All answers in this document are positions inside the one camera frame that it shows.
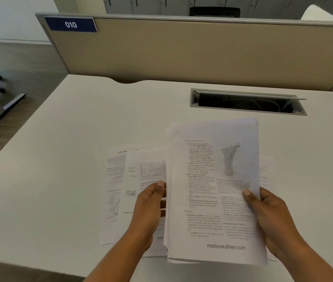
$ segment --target stack of papers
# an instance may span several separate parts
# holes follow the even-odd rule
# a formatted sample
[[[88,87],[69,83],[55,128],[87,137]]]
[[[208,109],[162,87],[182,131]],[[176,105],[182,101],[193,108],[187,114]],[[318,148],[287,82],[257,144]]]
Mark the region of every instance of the stack of papers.
[[[217,261],[266,265],[267,250],[244,189],[270,189],[273,160],[258,155],[256,119],[173,125],[154,144],[108,151],[101,243],[126,232],[137,195],[166,181],[167,208],[144,256],[172,263]]]

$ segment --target hand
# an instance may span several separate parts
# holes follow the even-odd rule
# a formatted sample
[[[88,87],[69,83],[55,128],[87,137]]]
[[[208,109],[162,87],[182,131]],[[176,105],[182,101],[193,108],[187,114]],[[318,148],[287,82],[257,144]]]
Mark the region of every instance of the hand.
[[[244,190],[243,195],[256,214],[266,246],[273,255],[282,260],[300,247],[308,247],[282,199],[264,188],[260,188],[261,200],[249,190]]]
[[[145,251],[152,244],[153,234],[160,223],[160,217],[165,217],[167,202],[161,200],[167,196],[165,182],[159,181],[145,188],[137,197],[133,218],[127,233],[144,243]]]

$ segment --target forearm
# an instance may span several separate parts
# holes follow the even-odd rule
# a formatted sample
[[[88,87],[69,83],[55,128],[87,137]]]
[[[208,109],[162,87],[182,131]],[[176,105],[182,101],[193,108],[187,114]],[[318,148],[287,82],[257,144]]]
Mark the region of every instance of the forearm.
[[[280,257],[295,282],[333,282],[333,268],[307,244]]]
[[[141,238],[126,233],[107,253],[85,282],[128,282],[144,254]]]

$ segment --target right hand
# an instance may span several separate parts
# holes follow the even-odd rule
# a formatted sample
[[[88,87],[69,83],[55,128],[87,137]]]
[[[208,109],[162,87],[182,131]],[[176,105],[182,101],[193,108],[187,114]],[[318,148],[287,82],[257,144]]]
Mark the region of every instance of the right hand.
[[[308,246],[298,232],[291,213],[282,199],[262,187],[261,200],[249,190],[244,190],[243,195],[257,216],[267,248],[278,259],[291,256],[291,252]]]

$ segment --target blue sign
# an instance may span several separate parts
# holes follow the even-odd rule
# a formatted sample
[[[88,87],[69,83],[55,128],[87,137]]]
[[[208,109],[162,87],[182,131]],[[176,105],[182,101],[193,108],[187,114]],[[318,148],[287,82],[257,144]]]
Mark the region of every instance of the blue sign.
[[[45,17],[50,30],[97,33],[93,18]]]

